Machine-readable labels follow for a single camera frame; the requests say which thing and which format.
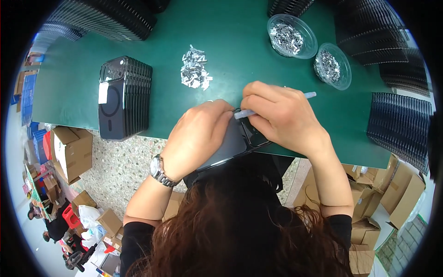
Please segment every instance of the pen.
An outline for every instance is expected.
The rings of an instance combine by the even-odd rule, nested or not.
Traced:
[[[316,96],[317,93],[315,91],[311,91],[311,92],[306,92],[304,95],[305,95],[306,99],[309,99],[309,98]],[[250,110],[250,109],[244,109],[238,113],[235,113],[234,118],[240,119],[240,118],[248,117],[253,114],[256,114],[256,112],[254,112],[253,110]]]

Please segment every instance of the clear plastic bowl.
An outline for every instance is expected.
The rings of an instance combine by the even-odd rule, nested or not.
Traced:
[[[297,55],[294,55],[293,53],[288,52],[287,50],[282,48],[276,42],[274,37],[271,36],[271,28],[273,28],[277,23],[285,23],[291,25],[303,37],[303,45]],[[319,47],[319,45],[317,44],[317,39],[315,38],[314,32],[311,30],[311,28],[309,28],[309,26],[303,20],[292,15],[278,14],[271,17],[268,20],[268,34],[275,51],[285,57],[310,59],[315,55],[315,53],[317,53],[317,48]]]
[[[333,86],[334,88],[338,90],[345,90],[349,87],[352,80],[352,73],[351,73],[351,66],[349,65],[348,58],[346,57],[345,53],[338,48],[337,46],[333,45],[332,43],[323,43],[320,45],[319,52],[317,53],[316,60],[320,60],[320,53],[322,50],[326,50],[335,58],[335,60],[338,62],[338,65],[340,66],[340,78],[336,82],[332,82],[327,77],[319,77],[320,80],[325,82],[328,85]],[[324,73],[325,70],[323,69],[323,64],[321,62],[317,63],[314,60],[314,67],[318,64],[318,69],[320,73]]]

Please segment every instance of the silver watch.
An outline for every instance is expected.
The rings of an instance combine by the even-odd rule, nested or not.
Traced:
[[[152,158],[150,170],[151,176],[166,187],[175,187],[181,181],[173,181],[165,175],[165,172],[163,171],[163,158],[160,157],[160,154]]]

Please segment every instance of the plastic stool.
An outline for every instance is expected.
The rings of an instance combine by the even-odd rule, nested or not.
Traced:
[[[66,207],[66,209],[63,211],[62,217],[65,219],[66,223],[68,223],[68,226],[71,229],[74,229],[82,224],[78,217],[74,214],[72,204],[69,204],[68,207]]]

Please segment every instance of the stack of phone cases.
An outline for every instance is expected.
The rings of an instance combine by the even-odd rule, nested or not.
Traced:
[[[286,13],[300,17],[313,2],[314,0],[268,0],[268,16]]]
[[[99,133],[103,140],[123,141],[149,127],[152,67],[123,56],[100,70]]]
[[[423,57],[417,48],[406,50],[408,62],[389,62],[380,65],[380,77],[390,87],[430,97],[428,74]]]
[[[337,45],[362,65],[408,62],[412,38],[385,0],[342,0],[334,16]]]
[[[398,94],[373,93],[366,135],[427,174],[431,113],[428,101]]]
[[[46,21],[53,30],[59,25],[61,35],[65,32],[62,28],[70,26],[121,41],[145,40],[156,22],[139,0],[64,0]]]
[[[76,41],[86,35],[88,31],[68,23],[47,21],[40,28],[39,33],[60,35],[69,40]]]

